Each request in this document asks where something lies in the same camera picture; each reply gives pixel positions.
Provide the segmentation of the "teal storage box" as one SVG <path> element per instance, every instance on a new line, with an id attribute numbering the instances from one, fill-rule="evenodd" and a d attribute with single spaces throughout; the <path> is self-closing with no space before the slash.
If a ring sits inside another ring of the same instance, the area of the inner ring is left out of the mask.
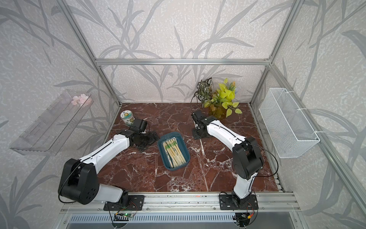
<path id="1" fill-rule="evenodd" d="M 157 142 L 158 149 L 166 169 L 176 171 L 188 165 L 190 154 L 180 133 L 163 135 Z"/>

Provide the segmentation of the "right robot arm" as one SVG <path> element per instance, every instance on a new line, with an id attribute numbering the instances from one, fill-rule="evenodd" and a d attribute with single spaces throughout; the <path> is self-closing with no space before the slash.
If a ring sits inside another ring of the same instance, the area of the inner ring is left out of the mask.
<path id="1" fill-rule="evenodd" d="M 261 148 L 256 139 L 237 134 L 214 116 L 206 117 L 200 110 L 193 112 L 191 117 L 195 125 L 194 139 L 215 137 L 231 150 L 237 174 L 233 196 L 244 200 L 251 194 L 254 179 L 264 165 Z"/>

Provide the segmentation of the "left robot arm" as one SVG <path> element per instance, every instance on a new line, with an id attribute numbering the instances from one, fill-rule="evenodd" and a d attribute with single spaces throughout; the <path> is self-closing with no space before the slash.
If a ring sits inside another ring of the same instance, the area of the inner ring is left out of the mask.
<path id="1" fill-rule="evenodd" d="M 80 159 L 65 162 L 58 188 L 58 197 L 65 197 L 70 203 L 87 205 L 92 201 L 118 203 L 123 201 L 124 190 L 100 184 L 98 174 L 119 153 L 131 146 L 145 149 L 159 139 L 155 131 L 147 133 L 125 129 L 116 134 L 95 151 Z"/>

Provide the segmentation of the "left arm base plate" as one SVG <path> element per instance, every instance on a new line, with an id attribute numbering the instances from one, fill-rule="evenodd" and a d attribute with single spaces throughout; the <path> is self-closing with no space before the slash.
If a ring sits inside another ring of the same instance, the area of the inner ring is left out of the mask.
<path id="1" fill-rule="evenodd" d="M 122 196 L 118 202 L 106 202 L 104 211 L 131 210 L 141 211 L 144 204 L 144 195 Z"/>

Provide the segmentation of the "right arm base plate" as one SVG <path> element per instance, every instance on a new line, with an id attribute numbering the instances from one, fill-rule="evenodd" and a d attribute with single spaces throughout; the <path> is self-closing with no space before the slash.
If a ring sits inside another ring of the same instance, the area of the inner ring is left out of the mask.
<path id="1" fill-rule="evenodd" d="M 220 192 L 219 195 L 220 210 L 258 210 L 257 197 L 254 193 L 243 199 L 240 199 L 234 192 L 227 194 Z"/>

